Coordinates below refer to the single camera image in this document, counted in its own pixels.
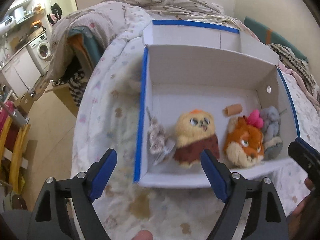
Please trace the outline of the person's right hand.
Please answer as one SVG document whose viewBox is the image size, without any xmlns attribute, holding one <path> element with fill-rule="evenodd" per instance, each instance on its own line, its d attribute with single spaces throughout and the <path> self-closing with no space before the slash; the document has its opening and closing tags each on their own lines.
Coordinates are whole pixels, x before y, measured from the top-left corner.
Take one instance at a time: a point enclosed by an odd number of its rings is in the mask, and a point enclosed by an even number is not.
<svg viewBox="0 0 320 240">
<path fill-rule="evenodd" d="M 304 184 L 305 184 L 306 188 L 310 191 L 310 193 L 297 205 L 297 207 L 289 215 L 289 225 L 288 225 L 289 239 L 293 239 L 295 237 L 296 233 L 298 232 L 302 212 L 304 211 L 306 204 L 309 202 L 310 196 L 311 196 L 311 191 L 314 188 L 314 184 L 309 178 L 306 178 L 304 180 Z"/>
</svg>

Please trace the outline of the person's thumb at bottom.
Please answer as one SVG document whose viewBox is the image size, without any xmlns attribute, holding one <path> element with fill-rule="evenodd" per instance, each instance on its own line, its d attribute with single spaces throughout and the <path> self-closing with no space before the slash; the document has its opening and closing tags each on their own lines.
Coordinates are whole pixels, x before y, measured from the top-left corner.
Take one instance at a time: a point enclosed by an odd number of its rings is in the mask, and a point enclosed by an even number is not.
<svg viewBox="0 0 320 240">
<path fill-rule="evenodd" d="M 153 240 L 153 235 L 148 230 L 140 230 L 132 240 Z"/>
</svg>

